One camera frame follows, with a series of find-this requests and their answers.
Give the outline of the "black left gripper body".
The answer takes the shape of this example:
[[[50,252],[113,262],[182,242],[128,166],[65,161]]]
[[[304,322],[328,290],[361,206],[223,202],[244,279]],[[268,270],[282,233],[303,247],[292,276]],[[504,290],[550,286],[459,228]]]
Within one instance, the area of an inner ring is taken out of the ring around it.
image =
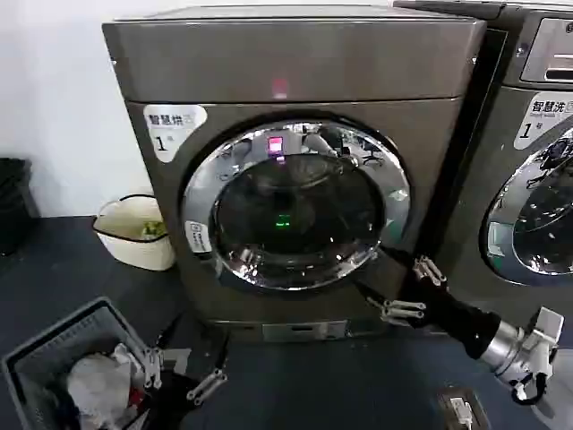
[[[143,411],[147,412],[142,429],[177,430],[196,409],[193,401],[187,399],[187,393],[199,384],[198,380],[166,370],[161,372],[161,382],[161,388],[153,390],[142,403]]]

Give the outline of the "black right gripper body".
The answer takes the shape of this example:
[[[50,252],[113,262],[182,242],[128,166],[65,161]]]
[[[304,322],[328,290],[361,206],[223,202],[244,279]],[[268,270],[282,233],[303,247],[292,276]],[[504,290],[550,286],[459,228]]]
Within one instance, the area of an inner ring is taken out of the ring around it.
[[[426,304],[426,322],[458,340],[473,359],[483,355],[500,327],[497,314],[465,304],[431,282],[421,284],[420,301]]]

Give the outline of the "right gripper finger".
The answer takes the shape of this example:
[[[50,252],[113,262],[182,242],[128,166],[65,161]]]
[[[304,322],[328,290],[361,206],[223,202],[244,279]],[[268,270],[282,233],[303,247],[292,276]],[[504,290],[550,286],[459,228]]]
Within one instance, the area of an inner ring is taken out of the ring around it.
[[[411,254],[407,251],[385,245],[379,245],[379,248],[395,262],[409,269],[418,280],[428,279],[438,288],[446,288],[448,286],[447,277],[428,256],[423,254]]]
[[[426,310],[426,304],[420,302],[374,297],[367,297],[366,301],[378,310],[380,319],[385,323],[408,323],[409,320],[421,320]]]

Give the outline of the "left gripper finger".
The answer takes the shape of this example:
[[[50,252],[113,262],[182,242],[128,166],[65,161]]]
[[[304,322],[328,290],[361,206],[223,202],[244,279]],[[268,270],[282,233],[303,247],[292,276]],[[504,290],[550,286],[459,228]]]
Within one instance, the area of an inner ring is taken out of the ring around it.
[[[157,336],[155,343],[151,347],[143,350],[142,365],[144,369],[144,388],[160,389],[162,386],[161,371],[164,367],[164,351],[175,334],[175,330],[180,323],[178,314]]]
[[[229,335],[227,334],[223,340],[220,351],[218,352],[213,370],[187,392],[187,400],[206,400],[221,385],[227,382],[228,376],[224,371],[224,367],[227,361],[228,343]]]

